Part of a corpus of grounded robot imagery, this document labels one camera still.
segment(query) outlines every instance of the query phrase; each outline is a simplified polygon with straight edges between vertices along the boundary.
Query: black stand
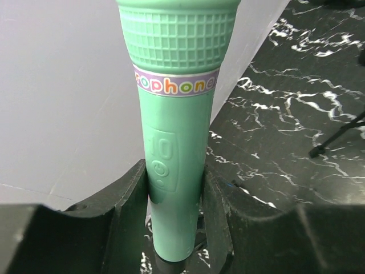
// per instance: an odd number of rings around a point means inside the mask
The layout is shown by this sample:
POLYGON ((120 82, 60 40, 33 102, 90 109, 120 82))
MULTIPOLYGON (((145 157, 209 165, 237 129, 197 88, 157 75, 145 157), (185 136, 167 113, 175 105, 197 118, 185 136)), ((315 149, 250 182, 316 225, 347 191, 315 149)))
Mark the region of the black stand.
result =
MULTIPOLYGON (((263 204, 207 167, 196 251, 212 274, 365 273, 365 206, 263 204)), ((0 205, 0 274, 138 274, 148 178, 144 160, 64 212, 0 205)), ((189 259, 156 256, 154 274, 178 274, 189 259)))
POLYGON ((359 122, 362 119, 365 118, 365 111, 361 112, 361 114, 359 116, 357 116, 354 120, 352 120, 350 123, 340 127, 340 129, 331 137, 329 137, 323 144, 321 144, 320 146, 317 146, 315 148, 313 148, 310 152, 309 152, 309 156, 311 158, 315 158, 317 157, 319 154, 324 154, 326 152, 325 148, 332 143, 334 140, 336 140, 337 138, 339 138, 340 136, 342 136, 347 130, 351 129, 351 128, 356 128, 356 127, 363 127, 365 126, 365 122, 359 122))

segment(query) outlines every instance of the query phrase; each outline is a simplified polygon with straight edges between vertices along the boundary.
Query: textured grid grille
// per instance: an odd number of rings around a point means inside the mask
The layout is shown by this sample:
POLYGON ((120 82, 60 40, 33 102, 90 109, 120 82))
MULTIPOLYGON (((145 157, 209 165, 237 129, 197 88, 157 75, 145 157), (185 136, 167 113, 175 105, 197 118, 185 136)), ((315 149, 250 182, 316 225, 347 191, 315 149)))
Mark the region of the textured grid grille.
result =
POLYGON ((232 36, 236 11, 161 14, 120 9, 129 55, 137 66, 186 73, 218 68, 232 36))

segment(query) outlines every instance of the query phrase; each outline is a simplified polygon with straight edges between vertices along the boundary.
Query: tripod foot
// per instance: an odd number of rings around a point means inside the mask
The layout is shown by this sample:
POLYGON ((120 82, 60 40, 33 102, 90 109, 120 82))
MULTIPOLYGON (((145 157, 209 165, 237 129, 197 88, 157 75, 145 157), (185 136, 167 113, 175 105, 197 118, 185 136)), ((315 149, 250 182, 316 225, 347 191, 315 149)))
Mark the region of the tripod foot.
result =
POLYGON ((326 152, 326 150, 323 147, 318 146, 318 147, 313 148, 309 152, 309 157, 316 158, 319 154, 324 154, 325 152, 326 152))

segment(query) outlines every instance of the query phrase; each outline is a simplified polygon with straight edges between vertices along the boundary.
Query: green microphone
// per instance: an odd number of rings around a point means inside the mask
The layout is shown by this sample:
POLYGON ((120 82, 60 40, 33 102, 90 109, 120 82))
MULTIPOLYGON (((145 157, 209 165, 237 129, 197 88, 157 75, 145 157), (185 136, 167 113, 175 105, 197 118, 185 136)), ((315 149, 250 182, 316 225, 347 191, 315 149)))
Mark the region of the green microphone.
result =
POLYGON ((194 250, 210 113, 241 0, 116 0, 141 107, 153 244, 194 250))

